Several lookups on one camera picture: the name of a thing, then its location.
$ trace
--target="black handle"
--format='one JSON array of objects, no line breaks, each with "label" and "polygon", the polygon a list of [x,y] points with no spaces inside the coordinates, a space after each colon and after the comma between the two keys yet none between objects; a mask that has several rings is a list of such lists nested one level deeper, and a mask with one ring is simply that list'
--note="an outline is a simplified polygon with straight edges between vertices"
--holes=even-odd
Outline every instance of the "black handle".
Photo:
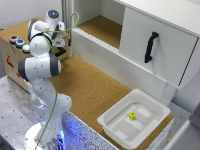
[{"label": "black handle", "polygon": [[145,60],[144,60],[145,63],[148,63],[148,62],[150,62],[153,59],[151,57],[151,50],[152,50],[152,47],[153,47],[153,40],[155,38],[157,38],[158,36],[159,36],[158,33],[152,32],[152,36],[150,37],[148,45],[147,45],[147,50],[146,50]]},{"label": "black handle", "polygon": [[59,57],[66,52],[66,50],[63,47],[58,47],[58,49],[59,49],[59,52],[55,53],[56,57]]}]

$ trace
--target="yellow object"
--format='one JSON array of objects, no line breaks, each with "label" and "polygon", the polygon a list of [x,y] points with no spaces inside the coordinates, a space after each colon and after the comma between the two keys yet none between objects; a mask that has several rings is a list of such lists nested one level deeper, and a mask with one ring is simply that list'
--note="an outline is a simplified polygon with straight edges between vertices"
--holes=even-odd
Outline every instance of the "yellow object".
[{"label": "yellow object", "polygon": [[130,114],[129,114],[129,118],[130,118],[131,120],[135,120],[135,119],[136,119],[136,114],[135,114],[134,112],[130,113]]}]

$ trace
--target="cabinet door handle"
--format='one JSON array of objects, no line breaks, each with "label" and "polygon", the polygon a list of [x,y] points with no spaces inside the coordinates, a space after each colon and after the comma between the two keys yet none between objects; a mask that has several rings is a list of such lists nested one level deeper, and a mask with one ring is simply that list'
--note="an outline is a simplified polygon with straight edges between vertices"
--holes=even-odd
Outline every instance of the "cabinet door handle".
[{"label": "cabinet door handle", "polygon": [[148,62],[150,62],[153,59],[151,57],[151,50],[152,50],[152,47],[153,47],[153,40],[155,38],[157,38],[158,36],[159,36],[158,33],[152,32],[152,36],[150,37],[148,45],[147,45],[147,50],[146,50],[145,59],[144,59],[145,63],[148,63]]}]

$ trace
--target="white plastic bin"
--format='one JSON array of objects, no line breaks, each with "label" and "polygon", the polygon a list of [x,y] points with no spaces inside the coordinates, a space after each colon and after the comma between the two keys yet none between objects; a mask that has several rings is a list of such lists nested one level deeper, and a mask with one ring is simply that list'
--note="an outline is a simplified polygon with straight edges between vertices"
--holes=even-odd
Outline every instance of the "white plastic bin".
[{"label": "white plastic bin", "polygon": [[[129,119],[129,113],[136,120]],[[136,149],[169,115],[170,109],[140,90],[133,90],[98,118],[105,133],[126,149]]]}]

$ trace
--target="white cabinet door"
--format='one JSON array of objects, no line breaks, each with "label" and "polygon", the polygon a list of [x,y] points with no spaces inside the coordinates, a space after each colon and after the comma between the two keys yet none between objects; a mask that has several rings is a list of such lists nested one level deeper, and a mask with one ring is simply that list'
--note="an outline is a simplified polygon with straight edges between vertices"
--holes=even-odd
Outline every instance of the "white cabinet door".
[{"label": "white cabinet door", "polygon": [[[153,40],[152,60],[145,63],[152,32],[159,36]],[[119,53],[176,85],[180,84],[196,42],[197,37],[191,34],[133,9],[125,10]]]}]

